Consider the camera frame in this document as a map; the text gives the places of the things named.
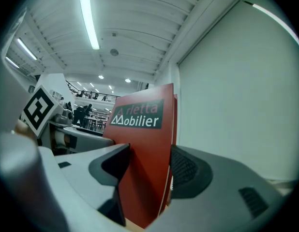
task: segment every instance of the black and white square marker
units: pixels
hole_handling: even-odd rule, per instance
[[[27,103],[24,113],[32,126],[38,130],[42,121],[47,116],[54,103],[47,94],[40,88]]]

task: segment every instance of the dark gray label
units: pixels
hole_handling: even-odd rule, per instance
[[[111,126],[160,129],[164,99],[118,106],[112,112]]]

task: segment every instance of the fluorescent light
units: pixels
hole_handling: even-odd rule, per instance
[[[5,57],[5,59],[10,62],[10,64],[12,64],[13,66],[15,66],[16,68],[19,68],[12,60],[10,60],[8,57]]]
[[[26,45],[24,44],[24,42],[18,38],[17,39],[18,43],[20,43],[20,45],[26,50],[26,52],[28,52],[28,54],[34,59],[37,60],[37,57],[28,49],[28,47],[26,47]]]
[[[268,16],[270,16],[273,20],[275,20],[277,23],[279,23],[290,35],[291,37],[294,38],[294,40],[297,42],[297,44],[299,45],[299,38],[297,37],[297,35],[295,34],[295,32],[284,22],[282,21],[280,18],[278,18],[276,15],[272,14],[270,11],[264,9],[263,7],[260,7],[257,4],[253,4],[253,7],[259,9],[260,11],[262,11],[263,13],[267,14]]]
[[[91,47],[94,50],[99,50],[99,43],[97,40],[95,27],[93,26],[92,14],[91,14],[91,7],[90,7],[90,0],[80,0],[81,1],[81,8],[83,13],[83,18],[87,30],[88,37],[90,39]]]

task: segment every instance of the red sign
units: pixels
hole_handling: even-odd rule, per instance
[[[105,128],[104,137],[131,145],[130,165],[119,184],[120,201],[125,217],[142,228],[157,218],[169,192],[173,105],[173,84],[120,97]]]

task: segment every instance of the railing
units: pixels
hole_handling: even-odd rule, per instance
[[[83,98],[88,98],[88,99],[94,99],[96,101],[105,101],[105,102],[116,102],[117,98],[120,96],[116,95],[107,95],[107,94],[102,94],[102,93],[97,93],[97,92],[92,92],[92,91],[83,91],[83,90],[78,90],[76,87],[74,87],[71,83],[68,81],[67,85],[70,91],[75,95],[76,97],[83,97]]]

